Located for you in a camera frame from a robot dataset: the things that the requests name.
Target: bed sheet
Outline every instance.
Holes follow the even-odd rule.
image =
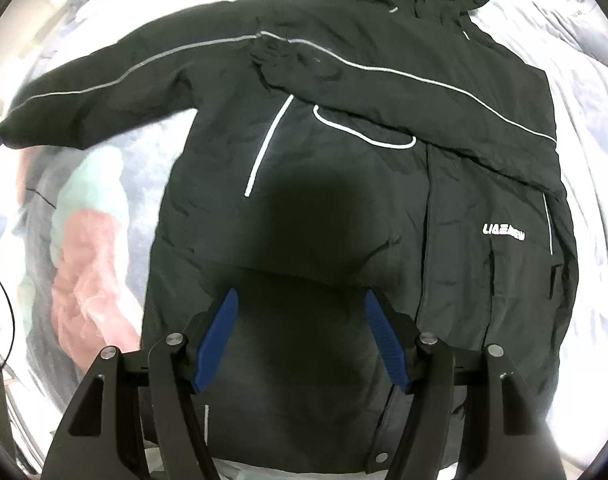
[[[35,75],[114,43],[143,23],[212,1],[80,0]],[[492,0],[472,18],[549,79],[580,282],[548,423],[562,452],[587,464],[608,437],[608,63],[587,46],[594,45],[590,28],[560,7]],[[20,221],[5,232],[7,238],[14,234],[26,270],[13,270],[21,274],[13,279],[28,363],[61,410],[102,346],[137,346],[159,202],[195,113],[176,114],[87,152],[46,148],[19,165],[28,191],[20,193]],[[112,170],[100,170],[107,166]],[[92,248],[89,260],[78,258],[79,239]],[[74,319],[65,316],[72,290],[86,305]],[[116,334],[115,320],[126,330]]]

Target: jacket's right sleeve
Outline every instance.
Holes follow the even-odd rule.
[[[256,0],[220,2],[147,23],[23,88],[0,124],[12,148],[87,148],[197,108],[257,32]]]

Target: white stripe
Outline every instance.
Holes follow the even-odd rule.
[[[204,404],[204,444],[209,443],[209,405]]]
[[[262,163],[262,159],[264,158],[264,154],[266,153],[266,149],[268,148],[268,143],[271,142],[271,137],[273,137],[273,133],[277,128],[277,124],[280,122],[282,116],[286,113],[286,108],[289,107],[290,102],[293,101],[293,94],[289,95],[288,99],[280,108],[280,111],[277,112],[277,115],[273,119],[273,123],[271,123],[271,127],[268,129],[266,136],[264,137],[264,142],[262,143],[262,147],[260,148],[260,152],[255,157],[255,163],[253,164],[253,169],[251,170],[251,174],[248,177],[248,183],[246,184],[246,191],[244,192],[244,196],[250,196],[251,191],[253,190],[253,184],[255,183],[255,177],[257,176],[257,170],[260,169],[260,164]]]
[[[550,215],[548,214],[548,205],[546,204],[546,195],[542,193],[542,197],[544,198],[544,209],[546,211],[546,222],[548,222],[548,250],[550,251],[550,255],[553,255],[553,230],[550,226]]]
[[[411,142],[409,142],[408,144],[389,144],[388,142],[379,142],[377,140],[369,139],[369,137],[365,136],[364,134],[361,134],[360,132],[356,132],[355,130],[351,130],[347,126],[343,126],[341,124],[337,124],[337,123],[334,123],[334,122],[331,122],[331,121],[325,119],[324,117],[322,117],[319,114],[318,110],[319,110],[318,105],[313,106],[313,113],[315,114],[315,117],[318,118],[318,121],[320,121],[321,123],[326,124],[326,126],[336,128],[337,130],[342,130],[343,132],[347,132],[348,134],[354,135],[355,137],[359,137],[360,139],[365,140],[366,142],[368,142],[369,144],[372,144],[373,146],[381,146],[382,148],[391,148],[393,150],[407,150],[408,148],[412,148],[413,146],[415,146],[415,143],[417,142],[417,139],[415,138],[415,136],[413,136],[413,140]]]
[[[476,102],[478,102],[479,104],[481,104],[484,108],[486,108],[487,110],[491,111],[492,113],[494,113],[496,116],[498,116],[501,120],[512,124],[513,126],[517,126],[518,128],[523,129],[525,132],[529,132],[530,134],[533,135],[537,135],[540,137],[546,137],[549,140],[552,140],[554,143],[557,143],[557,141],[551,137],[548,136],[546,134],[540,134],[539,132],[535,132],[533,130],[531,130],[530,128],[527,128],[526,126],[522,126],[519,123],[516,123],[514,121],[511,121],[510,119],[507,119],[506,117],[504,117],[500,112],[497,112],[495,110],[493,110],[489,105],[487,105],[484,101],[480,100],[479,98],[475,97],[473,94],[471,94],[470,92],[467,92],[466,90],[463,90],[461,88],[458,88],[457,86],[452,86],[446,83],[442,83],[440,81],[434,81],[432,79],[426,79],[408,72],[402,72],[400,70],[395,70],[393,68],[387,68],[387,67],[383,67],[383,66],[367,66],[367,65],[360,65],[359,63],[354,63],[352,61],[348,61],[347,59],[344,59],[341,56],[338,56],[335,52],[332,52],[331,50],[328,50],[327,48],[324,48],[323,46],[319,46],[318,44],[313,43],[312,41],[309,40],[302,40],[301,38],[292,38],[291,40],[287,40],[286,38],[282,38],[281,36],[278,36],[276,34],[273,34],[272,32],[268,32],[266,30],[261,30],[260,34],[263,34],[264,36],[270,36],[271,38],[275,38],[276,40],[281,40],[281,41],[287,41],[288,43],[301,43],[301,44],[306,44],[308,46],[311,46],[313,48],[316,48],[318,50],[321,50],[322,52],[324,52],[325,54],[328,54],[329,56],[334,57],[337,60],[340,60],[342,63],[348,65],[348,66],[352,66],[354,68],[359,68],[361,70],[367,70],[370,72],[388,72],[391,74],[396,74],[396,75],[401,75],[404,77],[409,77],[411,79],[414,79],[416,81],[420,81],[422,83],[428,83],[428,84],[432,84],[432,85],[436,85],[436,86],[441,86],[442,88],[447,88],[449,90],[453,90],[455,92],[458,92],[460,94],[464,94],[472,99],[474,99]]]
[[[9,113],[7,114],[7,117],[10,114],[12,114],[13,112],[15,112],[16,110],[19,110],[25,104],[29,103],[30,101],[33,101],[34,99],[38,99],[40,97],[48,97],[48,96],[53,96],[53,95],[85,94],[87,92],[92,92],[93,90],[99,90],[101,88],[108,88],[110,86],[117,85],[117,84],[121,83],[122,81],[124,81],[130,74],[135,72],[137,69],[142,68],[143,66],[146,66],[153,61],[161,59],[162,57],[170,56],[171,54],[175,54],[175,53],[181,52],[183,50],[188,50],[190,48],[196,48],[199,46],[209,46],[209,45],[214,45],[214,44],[220,44],[220,43],[234,43],[236,41],[254,40],[256,37],[257,37],[257,35],[255,35],[255,34],[247,34],[245,36],[238,36],[236,38],[221,38],[220,40],[200,41],[199,43],[190,43],[190,44],[186,44],[186,45],[177,46],[175,48],[172,48],[171,50],[166,50],[164,52],[161,52],[160,54],[155,54],[154,56],[146,58],[144,61],[141,61],[141,62],[137,63],[136,65],[133,65],[132,67],[130,67],[126,72],[124,72],[121,76],[119,76],[119,78],[117,78],[113,81],[109,81],[108,83],[91,86],[91,87],[85,88],[83,90],[71,90],[71,91],[67,91],[67,92],[50,92],[47,94],[37,94],[37,95],[31,96],[26,101],[21,103],[20,105],[17,105],[15,108],[12,108],[12,110],[9,111]]]

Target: black jacket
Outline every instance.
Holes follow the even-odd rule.
[[[409,399],[366,326],[365,286],[451,345],[502,345],[548,409],[577,285],[572,220],[546,76],[471,23],[487,1],[216,3],[19,93],[0,125],[11,146],[88,148],[199,110],[159,213],[142,343],[238,288],[204,401],[215,456],[390,465]]]

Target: blue gripper pad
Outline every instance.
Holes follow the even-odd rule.
[[[399,386],[404,393],[408,392],[411,379],[406,371],[404,347],[399,342],[378,298],[370,289],[364,298],[364,311],[391,382]]]
[[[193,386],[198,393],[202,393],[215,378],[237,318],[238,292],[232,288],[224,298],[197,349],[197,373],[193,379]]]

